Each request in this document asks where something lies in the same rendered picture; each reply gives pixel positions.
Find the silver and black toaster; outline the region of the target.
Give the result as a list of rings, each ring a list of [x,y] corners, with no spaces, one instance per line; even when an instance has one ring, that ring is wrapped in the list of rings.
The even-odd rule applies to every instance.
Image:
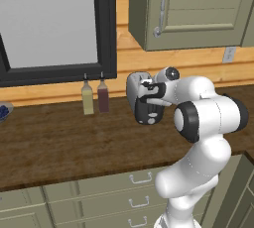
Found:
[[[154,125],[162,120],[164,107],[142,103],[138,99],[138,87],[143,79],[151,79],[151,74],[145,71],[130,73],[126,80],[126,95],[135,120],[142,125]]]

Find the grey wall socket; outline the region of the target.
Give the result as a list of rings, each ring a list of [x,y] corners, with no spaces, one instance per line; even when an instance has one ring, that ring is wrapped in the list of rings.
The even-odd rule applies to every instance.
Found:
[[[236,52],[236,47],[226,47],[224,50],[222,62],[223,63],[233,62],[235,52]]]

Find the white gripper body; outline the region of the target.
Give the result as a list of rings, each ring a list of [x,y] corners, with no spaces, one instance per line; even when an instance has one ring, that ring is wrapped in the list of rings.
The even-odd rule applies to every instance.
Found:
[[[167,85],[165,82],[154,83],[152,79],[143,79],[138,87],[138,99],[142,103],[171,106],[170,101],[164,100]]]

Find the olive wall cupboard door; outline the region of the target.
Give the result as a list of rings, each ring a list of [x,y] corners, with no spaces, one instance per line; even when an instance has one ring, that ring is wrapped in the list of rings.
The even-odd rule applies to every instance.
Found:
[[[248,17],[246,30],[244,31],[243,39],[241,42],[241,47],[254,47],[254,6],[252,7]]]
[[[241,47],[254,0],[129,0],[129,32],[145,51]]]

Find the yellow oil bottle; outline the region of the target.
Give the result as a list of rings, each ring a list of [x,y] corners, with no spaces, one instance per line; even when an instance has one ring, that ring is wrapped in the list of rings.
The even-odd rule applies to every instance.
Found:
[[[93,93],[92,88],[88,84],[87,75],[83,76],[83,87],[81,89],[83,113],[85,115],[90,115],[94,113],[93,109]]]

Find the black framed window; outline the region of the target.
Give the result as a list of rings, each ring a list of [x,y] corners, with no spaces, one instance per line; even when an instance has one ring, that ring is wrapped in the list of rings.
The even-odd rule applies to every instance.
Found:
[[[97,62],[12,68],[0,35],[0,87],[117,77],[116,0],[94,0]]]

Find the olive drawer front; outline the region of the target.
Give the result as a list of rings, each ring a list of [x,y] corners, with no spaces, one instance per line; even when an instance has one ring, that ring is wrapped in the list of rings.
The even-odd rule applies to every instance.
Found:
[[[157,205],[141,210],[124,211],[93,218],[83,218],[57,224],[57,228],[130,228],[129,218],[146,216],[148,225],[145,228],[153,228],[156,220],[165,211],[166,205]]]
[[[48,201],[59,201],[76,197],[91,196],[107,192],[122,191],[134,189],[142,186],[150,186],[155,183],[156,174],[162,168],[155,168],[141,171],[130,171],[113,175],[105,175],[93,178],[85,178],[61,183],[45,185],[43,190]],[[153,174],[153,180],[147,184],[133,184],[129,175],[131,173],[143,176],[150,171]]]
[[[98,196],[73,198],[50,203],[57,224],[131,210],[166,205],[153,186],[124,190]]]

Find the olive base cupboard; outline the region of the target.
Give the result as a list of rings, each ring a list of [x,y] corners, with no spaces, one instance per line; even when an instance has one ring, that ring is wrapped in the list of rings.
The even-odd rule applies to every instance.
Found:
[[[54,228],[39,186],[0,192],[0,228]]]

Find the dark red vinegar bottle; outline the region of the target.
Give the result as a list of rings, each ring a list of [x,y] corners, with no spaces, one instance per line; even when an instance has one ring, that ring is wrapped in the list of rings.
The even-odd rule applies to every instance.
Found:
[[[98,107],[100,113],[109,111],[109,94],[108,88],[105,83],[104,74],[100,73],[100,83],[97,87]]]

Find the grey bowl with blue fruit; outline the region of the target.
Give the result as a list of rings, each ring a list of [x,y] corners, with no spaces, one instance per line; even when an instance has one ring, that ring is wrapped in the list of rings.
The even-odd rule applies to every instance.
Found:
[[[14,106],[10,102],[0,101],[0,123],[4,122],[12,113]]]

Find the olive corner cupboard door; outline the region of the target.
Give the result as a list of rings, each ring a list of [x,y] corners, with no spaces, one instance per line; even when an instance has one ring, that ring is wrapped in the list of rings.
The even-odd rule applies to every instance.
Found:
[[[232,156],[219,175],[202,228],[254,228],[254,160],[247,152]]]

